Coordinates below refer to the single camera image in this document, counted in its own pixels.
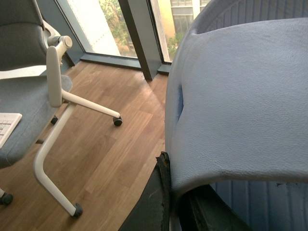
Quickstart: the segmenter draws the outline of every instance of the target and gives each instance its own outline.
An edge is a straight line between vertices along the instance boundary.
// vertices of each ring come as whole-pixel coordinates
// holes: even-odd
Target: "chair backrest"
[[[35,0],[0,0],[0,71],[46,65],[44,29]]]
[[[244,23],[302,17],[308,17],[308,2],[303,0],[211,0],[195,20],[194,29],[201,34]]]
[[[222,180],[308,180],[308,18],[187,34],[166,96],[178,195]]]

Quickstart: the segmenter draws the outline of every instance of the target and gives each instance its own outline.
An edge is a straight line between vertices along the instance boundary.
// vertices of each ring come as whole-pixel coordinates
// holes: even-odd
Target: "hardwood floor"
[[[9,206],[0,206],[1,231],[116,231],[165,150],[167,76],[147,82],[141,71],[83,62],[67,75],[72,93],[118,111],[123,124],[115,127],[111,117],[77,106],[46,157],[46,174],[82,205],[79,219],[70,218],[35,180],[39,144],[1,169],[0,187],[14,195]]]

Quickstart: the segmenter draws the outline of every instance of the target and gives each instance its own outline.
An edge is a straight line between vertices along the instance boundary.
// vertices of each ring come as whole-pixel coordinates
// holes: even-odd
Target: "black caster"
[[[11,194],[6,194],[0,197],[0,205],[9,205],[13,200],[13,196]]]
[[[123,120],[122,120],[121,117],[120,118],[114,117],[114,125],[115,126],[119,127],[119,126],[121,126],[122,123],[123,123]]]
[[[58,117],[54,116],[51,120],[51,123],[55,125],[57,121],[58,121]]]
[[[76,208],[76,211],[75,211],[75,214],[74,214],[72,217],[78,218],[78,217],[81,216],[81,214],[82,214],[82,212],[83,212],[83,209],[82,209],[81,205],[80,205],[80,204],[77,204],[77,203],[74,204],[74,207]]]

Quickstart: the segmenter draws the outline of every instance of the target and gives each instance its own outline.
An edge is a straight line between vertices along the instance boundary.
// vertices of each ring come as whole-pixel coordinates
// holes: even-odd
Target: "white keyboard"
[[[19,113],[0,113],[0,148],[14,131],[21,117]]]

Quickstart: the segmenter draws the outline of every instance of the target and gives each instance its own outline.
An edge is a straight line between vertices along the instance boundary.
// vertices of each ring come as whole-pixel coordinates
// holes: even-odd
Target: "blue chair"
[[[166,152],[182,196],[211,184],[253,229],[306,230],[308,2],[213,0],[168,79]]]

